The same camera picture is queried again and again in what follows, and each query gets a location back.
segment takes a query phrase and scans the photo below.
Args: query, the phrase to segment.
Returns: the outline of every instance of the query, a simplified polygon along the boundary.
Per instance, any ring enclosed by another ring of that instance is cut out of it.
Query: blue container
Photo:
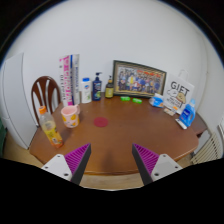
[[[93,81],[93,97],[94,101],[99,101],[101,99],[101,84],[102,81],[99,79],[99,74],[101,72],[96,73],[96,79]]]
[[[179,119],[187,126],[189,127],[192,123],[192,121],[195,118],[195,100],[191,99],[191,102],[186,105],[183,112],[181,113]]]

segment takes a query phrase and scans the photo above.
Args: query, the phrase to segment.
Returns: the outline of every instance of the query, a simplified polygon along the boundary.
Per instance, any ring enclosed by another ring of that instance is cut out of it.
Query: bottle cap
[[[82,81],[83,82],[88,82],[89,81],[89,78],[83,78]]]
[[[46,106],[41,106],[41,107],[39,108],[39,112],[40,112],[40,114],[44,114],[44,113],[46,113],[46,112],[47,112]]]

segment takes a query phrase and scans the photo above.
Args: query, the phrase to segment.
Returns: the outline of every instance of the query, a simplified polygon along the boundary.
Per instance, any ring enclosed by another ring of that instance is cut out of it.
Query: framed picture
[[[163,95],[166,72],[124,61],[114,61],[114,95],[150,98]]]

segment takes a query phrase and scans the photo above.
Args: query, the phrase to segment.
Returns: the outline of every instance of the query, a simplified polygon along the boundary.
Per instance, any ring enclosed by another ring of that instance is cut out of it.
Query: white container
[[[89,78],[83,78],[81,82],[82,103],[90,103],[91,97],[91,81]]]

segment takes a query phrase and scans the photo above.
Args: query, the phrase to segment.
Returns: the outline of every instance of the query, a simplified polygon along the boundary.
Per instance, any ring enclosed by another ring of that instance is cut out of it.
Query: spray bottle
[[[102,81],[99,79],[101,72],[96,73],[96,79],[93,81],[93,97],[94,101],[99,101],[101,99],[101,84]]]

